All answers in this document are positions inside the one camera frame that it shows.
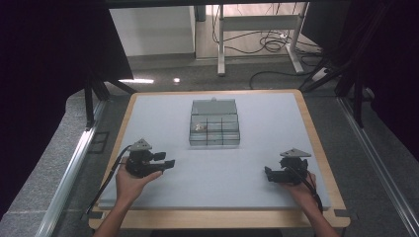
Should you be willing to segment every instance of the wire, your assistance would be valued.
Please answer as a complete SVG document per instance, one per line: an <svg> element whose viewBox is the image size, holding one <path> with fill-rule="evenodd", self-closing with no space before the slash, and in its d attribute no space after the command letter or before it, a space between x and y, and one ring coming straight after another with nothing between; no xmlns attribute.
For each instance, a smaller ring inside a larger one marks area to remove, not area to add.
<svg viewBox="0 0 419 237"><path fill-rule="evenodd" d="M127 146L126 148L124 148L124 150L121 152L121 154L117 157L117 159L115 160L114 165L111 168L111 171L109 172L108 177L106 178L106 181L101 186L98 193L93 198L92 202L90 202L90 205L87 207L86 211L82 214L81 219L84 219L85 217L87 217L87 215L89 215L89 213L92 210L93 206L95 205L96 201L99 199L102 192L105 190L105 187L108 185L109 181L112 179L112 176L114 175L115 171L117 170L118 165L122 164L122 163L120 163L121 159L123 158L124 153L126 153L126 151L129 148L130 148L130 145Z"/></svg>
<svg viewBox="0 0 419 237"><path fill-rule="evenodd" d="M313 196L313 198L317 202L318 210L320 210L320 212L323 213L323 203L321 201L320 196L317 193L317 189L315 188L315 184L314 184L313 180L311 179L311 176L310 176L309 172L307 170L304 170L306 172L306 175L310 178L310 181L313 185L311 185L307 181L307 179L304 178L302 175L300 175L299 172L297 172L293 167L288 166L287 168L289 168L291 171L293 171L299 177L299 179L308 187L308 189L311 192L311 195Z"/></svg>

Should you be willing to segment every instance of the finger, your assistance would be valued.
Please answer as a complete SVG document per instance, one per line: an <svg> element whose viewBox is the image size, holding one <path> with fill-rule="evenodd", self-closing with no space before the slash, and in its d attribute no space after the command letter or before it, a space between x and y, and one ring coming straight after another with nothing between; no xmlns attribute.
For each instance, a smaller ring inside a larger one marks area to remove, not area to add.
<svg viewBox="0 0 419 237"><path fill-rule="evenodd" d="M161 175L163 175L163 172L157 171L154 173L149 174L148 176L142 178L146 183L149 183L157 178L159 178Z"/></svg>

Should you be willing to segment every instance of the table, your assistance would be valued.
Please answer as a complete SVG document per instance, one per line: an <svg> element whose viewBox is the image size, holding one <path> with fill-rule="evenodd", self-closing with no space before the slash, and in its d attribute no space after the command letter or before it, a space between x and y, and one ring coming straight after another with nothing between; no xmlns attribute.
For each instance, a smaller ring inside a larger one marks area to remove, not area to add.
<svg viewBox="0 0 419 237"><path fill-rule="evenodd" d="M318 168L324 178L324 184L330 197L330 208L324 211L324 216L334 227L346 227L350 218L338 216L340 210L346 210L338 187L330 170L328 161L322 149L320 140L311 121L302 94L297 90L278 91L223 91L223 92L188 92L188 93L141 93L134 94L129 102L126 115L118 135L106 174L114 163L123 145L126 127L132 113L136 97L152 95L261 95L289 93L294 95L301 118L309 136L312 151L318 163ZM109 212L96 206L94 211L103 212L103 218ZM92 228L99 227L101 219L90 219ZM122 228L139 229L176 229L176 228L284 228L309 227L309 222L299 209L132 209L128 212Z"/></svg>

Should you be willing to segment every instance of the electrical cord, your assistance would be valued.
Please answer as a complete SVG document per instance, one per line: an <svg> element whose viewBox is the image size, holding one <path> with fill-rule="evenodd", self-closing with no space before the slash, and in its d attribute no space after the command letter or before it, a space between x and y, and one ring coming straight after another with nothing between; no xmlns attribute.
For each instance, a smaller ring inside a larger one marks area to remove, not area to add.
<svg viewBox="0 0 419 237"><path fill-rule="evenodd" d="M122 164L120 163L124 153L126 153L126 151L130 148L130 145L127 146L126 148L124 148L124 150L121 152L121 154L117 157L117 159L115 160L114 165L111 168L111 171L108 175L108 177L106 178L104 184L101 186L101 188L99 189L98 193L96 194L95 198L93 198L92 202L90 202L90 205L87 207L86 211L82 214L81 219L87 219L87 216L89 215L90 211L92 210L93 206L95 205L96 201L99 199L99 197L101 196L102 192L105 190L105 187L108 185L109 181L112 179L112 176L114 175L115 171L118 168L118 165Z"/></svg>

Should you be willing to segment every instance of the white surface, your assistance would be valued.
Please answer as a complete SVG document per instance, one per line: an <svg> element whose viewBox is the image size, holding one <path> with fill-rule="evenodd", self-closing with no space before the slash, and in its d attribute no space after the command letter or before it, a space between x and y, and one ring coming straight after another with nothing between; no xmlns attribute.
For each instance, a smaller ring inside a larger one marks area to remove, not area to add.
<svg viewBox="0 0 419 237"><path fill-rule="evenodd" d="M192 147L189 122L193 100L235 99L241 141L233 148ZM120 152L144 137L152 152L167 152L173 169L148 184L133 208L292 208L287 191L268 182L264 167L280 170L280 153L293 147L312 154L308 170L317 177L317 191L325 207L330 199L296 100L291 93L248 95L151 95L136 99ZM116 198L111 180L100 207Z"/></svg>
<svg viewBox="0 0 419 237"><path fill-rule="evenodd" d="M111 9L126 56L195 51L194 7Z"/></svg>

